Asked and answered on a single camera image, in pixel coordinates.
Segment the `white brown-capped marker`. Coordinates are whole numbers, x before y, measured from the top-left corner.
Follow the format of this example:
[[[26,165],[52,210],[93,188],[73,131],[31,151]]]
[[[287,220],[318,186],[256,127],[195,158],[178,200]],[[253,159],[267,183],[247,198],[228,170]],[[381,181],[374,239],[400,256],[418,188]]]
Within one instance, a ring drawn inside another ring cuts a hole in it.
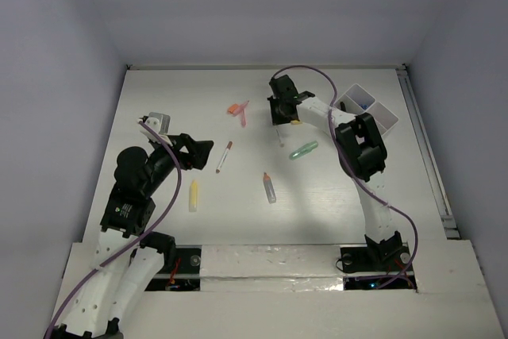
[[[223,152],[223,153],[222,153],[222,155],[221,155],[221,159],[219,160],[219,162],[218,162],[218,164],[217,164],[217,167],[216,167],[216,170],[215,170],[215,173],[216,173],[216,174],[219,174],[219,173],[221,172],[222,167],[223,167],[223,165],[224,165],[224,162],[225,162],[225,160],[226,160],[226,158],[227,158],[227,156],[228,156],[228,154],[229,154],[229,152],[230,152],[230,150],[231,150],[232,146],[233,146],[233,142],[232,142],[232,141],[229,141],[229,142],[228,142],[228,144],[227,144],[227,145],[226,145],[226,147],[225,147],[224,152]]]
[[[278,126],[275,126],[275,132],[276,132],[278,140],[279,140],[279,146],[284,147],[285,144],[284,144],[284,140],[283,140],[283,135],[281,134]]]

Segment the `pink highlighter pen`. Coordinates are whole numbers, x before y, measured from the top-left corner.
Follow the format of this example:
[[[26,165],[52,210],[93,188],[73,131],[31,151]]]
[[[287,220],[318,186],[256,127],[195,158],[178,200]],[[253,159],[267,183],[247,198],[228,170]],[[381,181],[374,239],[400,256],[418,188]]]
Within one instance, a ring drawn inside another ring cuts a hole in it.
[[[242,103],[242,104],[239,106],[239,108],[238,108],[238,110],[239,110],[239,115],[240,115],[240,120],[241,120],[241,126],[242,126],[243,128],[245,128],[245,127],[246,127],[246,125],[247,125],[247,119],[246,119],[245,109],[246,109],[246,107],[248,106],[248,104],[249,104],[249,101],[246,101],[246,102]]]

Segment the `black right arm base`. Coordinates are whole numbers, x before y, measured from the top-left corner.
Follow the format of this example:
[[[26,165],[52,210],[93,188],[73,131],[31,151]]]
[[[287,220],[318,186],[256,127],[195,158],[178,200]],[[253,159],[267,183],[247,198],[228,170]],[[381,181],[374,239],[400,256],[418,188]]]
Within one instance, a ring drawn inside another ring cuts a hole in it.
[[[367,235],[364,239],[364,244],[340,247],[335,266],[345,274],[346,290],[418,289],[410,250],[402,242],[400,232],[380,242]]]

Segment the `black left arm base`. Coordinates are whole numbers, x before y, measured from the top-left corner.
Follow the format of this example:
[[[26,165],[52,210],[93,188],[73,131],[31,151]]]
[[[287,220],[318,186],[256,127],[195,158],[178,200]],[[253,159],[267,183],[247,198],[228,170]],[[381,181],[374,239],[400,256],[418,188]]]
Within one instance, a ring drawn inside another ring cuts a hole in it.
[[[201,284],[201,246],[177,246],[171,268],[159,271],[145,288],[146,291],[199,291]]]

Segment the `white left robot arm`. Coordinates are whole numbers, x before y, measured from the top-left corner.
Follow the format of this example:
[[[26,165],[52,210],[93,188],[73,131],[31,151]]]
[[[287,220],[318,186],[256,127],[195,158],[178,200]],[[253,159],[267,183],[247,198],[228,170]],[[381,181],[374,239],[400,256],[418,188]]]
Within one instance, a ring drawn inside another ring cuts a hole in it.
[[[149,222],[152,196],[171,172],[202,170],[214,143],[185,133],[148,140],[151,153],[132,146],[118,154],[90,272],[65,298],[46,338],[121,338],[153,276],[177,268],[175,238]]]

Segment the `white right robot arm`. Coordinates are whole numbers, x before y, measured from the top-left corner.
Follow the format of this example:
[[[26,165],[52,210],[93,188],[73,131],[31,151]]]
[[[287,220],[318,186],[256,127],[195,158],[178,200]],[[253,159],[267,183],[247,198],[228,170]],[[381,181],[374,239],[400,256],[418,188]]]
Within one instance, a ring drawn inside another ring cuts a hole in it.
[[[298,120],[331,138],[341,167],[354,182],[360,199],[368,268],[385,271],[401,252],[402,238],[384,196],[387,149],[375,119],[368,113],[350,114],[340,110],[334,101],[323,102],[309,91],[298,92],[288,75],[272,77],[269,86],[273,125]]]

